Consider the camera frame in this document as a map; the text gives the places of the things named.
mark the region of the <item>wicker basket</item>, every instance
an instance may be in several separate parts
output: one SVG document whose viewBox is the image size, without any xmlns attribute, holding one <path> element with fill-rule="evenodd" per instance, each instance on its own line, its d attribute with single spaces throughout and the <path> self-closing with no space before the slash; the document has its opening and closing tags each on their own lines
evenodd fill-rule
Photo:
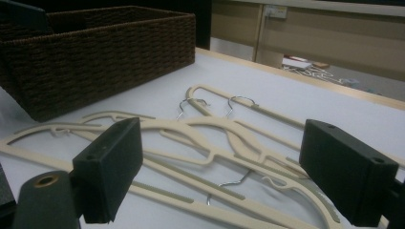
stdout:
<svg viewBox="0 0 405 229">
<path fill-rule="evenodd" d="M 47 15 L 50 32 L 0 21 L 0 86 L 37 121 L 195 60 L 193 14 L 118 7 Z"/>
</svg>

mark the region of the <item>table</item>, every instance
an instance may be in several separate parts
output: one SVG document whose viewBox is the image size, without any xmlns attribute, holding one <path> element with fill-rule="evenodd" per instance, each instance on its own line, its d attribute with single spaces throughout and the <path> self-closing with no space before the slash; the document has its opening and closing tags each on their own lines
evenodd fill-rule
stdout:
<svg viewBox="0 0 405 229">
<path fill-rule="evenodd" d="M 218 53 L 197 49 L 196 63 L 170 73 L 156 80 L 138 86 L 130 91 L 117 94 L 83 109 L 65 114 L 49 122 L 74 122 L 84 115 L 101 111 L 123 111 L 156 118 L 175 119 L 179 114 L 179 103 L 184 100 L 186 90 L 196 84 L 206 84 L 234 95 L 243 95 L 254 99 L 261 107 L 269 108 L 279 114 L 288 115 L 304 122 L 307 118 L 329 122 L 375 149 L 404 158 L 405 142 L 405 103 L 375 94 L 367 94 L 350 88 L 333 85 L 328 82 L 306 78 L 293 73 L 282 72 L 263 65 Z M 195 96 L 210 104 L 210 111 L 224 116 L 228 111 L 226 100 L 207 92 L 197 91 Z M 183 105 L 182 118 L 200 116 L 191 106 Z M 234 105 L 232 117 L 237 117 L 274 131 L 300 144 L 302 131 L 250 110 Z M 15 131 L 35 125 L 33 120 L 3 90 L 0 91 L 0 138 Z M 208 139 L 221 147 L 226 146 L 224 133 L 206 127 L 199 127 Z M 142 133 L 144 147 L 157 147 L 174 152 L 182 150 L 171 145 L 157 133 Z M 259 139 L 266 146 L 298 159 L 297 152 L 291 149 Z M 89 144 L 74 135 L 52 136 L 50 134 L 33 135 L 18 142 L 21 147 L 46 155 L 71 161 Z M 50 171 L 50 168 L 29 163 L 11 156 L 0 154 L 11 189 L 16 197 L 20 186 L 31 177 Z M 175 163 L 176 166 L 208 179 L 214 183 L 240 179 L 245 168 L 235 166 L 225 160 L 206 167 L 189 166 Z M 403 180 L 403 172 L 397 178 Z M 141 168 L 135 180 L 157 186 L 205 202 L 206 194 L 188 188 L 166 177 L 159 176 L 148 168 Z M 293 194 L 284 196 L 271 189 L 257 174 L 249 176 L 242 185 L 230 187 L 235 192 L 269 204 L 280 211 L 322 228 L 322 220 L 313 207 L 303 198 Z M 224 206 L 213 200 L 213 205 Z M 352 228 L 343 218 L 345 228 Z M 88 225 L 82 220 L 83 228 L 232 228 L 215 220 L 200 218 L 157 203 L 153 200 L 128 194 L 117 213 L 116 221 L 109 225 Z"/>
</svg>

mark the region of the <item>metal hook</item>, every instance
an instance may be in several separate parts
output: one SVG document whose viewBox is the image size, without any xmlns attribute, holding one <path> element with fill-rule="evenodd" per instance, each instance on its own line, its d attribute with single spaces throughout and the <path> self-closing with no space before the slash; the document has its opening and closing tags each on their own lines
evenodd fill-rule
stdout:
<svg viewBox="0 0 405 229">
<path fill-rule="evenodd" d="M 250 100 L 253 103 L 253 105 L 256 105 L 256 102 L 251 98 L 244 97 L 244 96 L 238 96 L 238 95 L 232 96 L 228 99 L 228 106 L 230 107 L 230 111 L 226 114 L 226 116 L 225 116 L 226 118 L 229 118 L 229 115 L 233 112 L 233 107 L 232 107 L 232 105 L 230 105 L 230 101 L 234 98 L 244 98 L 244 99 Z"/>
<path fill-rule="evenodd" d="M 222 183 L 218 186 L 220 187 L 224 187 L 224 186 L 230 186 L 230 185 L 238 185 L 241 184 L 245 181 L 245 179 L 247 179 L 247 177 L 249 176 L 249 174 L 252 172 L 252 170 L 247 171 L 247 173 L 244 175 L 244 177 L 242 177 L 240 180 L 237 181 L 232 181 L 232 182 L 226 182 L 226 183 Z M 210 201 L 211 201 L 211 194 L 208 194 L 208 196 L 206 197 L 206 205 L 210 205 Z"/>
<path fill-rule="evenodd" d="M 203 99 L 200 99 L 200 98 L 186 98 L 185 100 L 183 100 L 183 101 L 180 102 L 180 104 L 179 104 L 179 107 L 180 107 L 180 109 L 181 109 L 181 113 L 176 117 L 176 120 L 179 120 L 179 118 L 184 114 L 184 109 L 182 108 L 182 104 L 183 104 L 184 102 L 188 102 L 189 100 L 192 100 L 192 99 L 196 100 L 197 102 L 202 102 L 204 106 L 209 106 L 209 104 L 206 103 L 206 101 L 203 100 Z"/>
</svg>

